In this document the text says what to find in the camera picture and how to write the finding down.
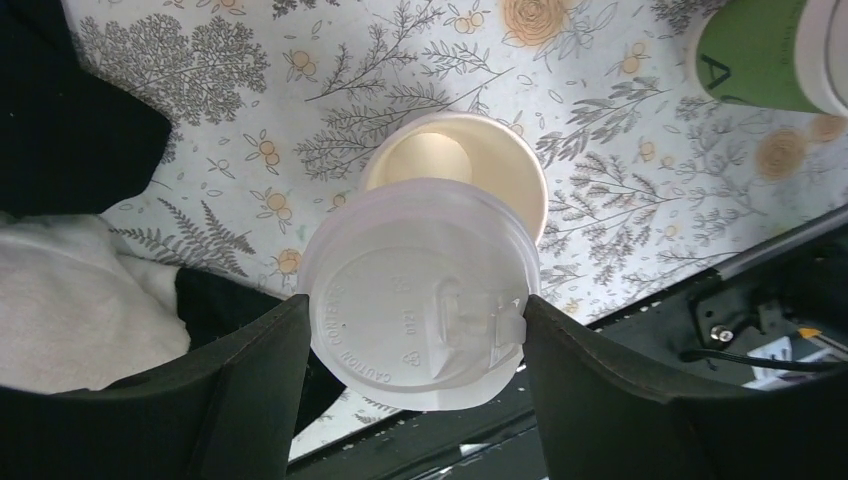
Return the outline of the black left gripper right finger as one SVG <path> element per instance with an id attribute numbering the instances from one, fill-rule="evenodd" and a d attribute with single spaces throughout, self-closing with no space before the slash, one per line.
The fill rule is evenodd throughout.
<path id="1" fill-rule="evenodd" d="M 524 355 L 552 479 L 843 479 L 845 369 L 772 391 L 643 356 L 528 300 Z"/>

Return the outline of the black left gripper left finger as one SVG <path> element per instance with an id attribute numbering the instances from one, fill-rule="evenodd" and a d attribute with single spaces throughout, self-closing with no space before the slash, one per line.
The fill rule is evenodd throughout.
<path id="1" fill-rule="evenodd" d="M 310 350 L 304 295 L 99 390 L 1 391 L 5 479 L 282 479 Z"/>

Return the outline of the white plastic cup lid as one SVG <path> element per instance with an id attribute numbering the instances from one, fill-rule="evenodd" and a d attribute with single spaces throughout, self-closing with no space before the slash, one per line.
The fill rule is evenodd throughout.
<path id="1" fill-rule="evenodd" d="M 523 357 L 534 240 L 471 185 L 421 178 L 369 191 L 328 217 L 301 259 L 311 347 L 350 389 L 404 410 L 480 406 Z"/>

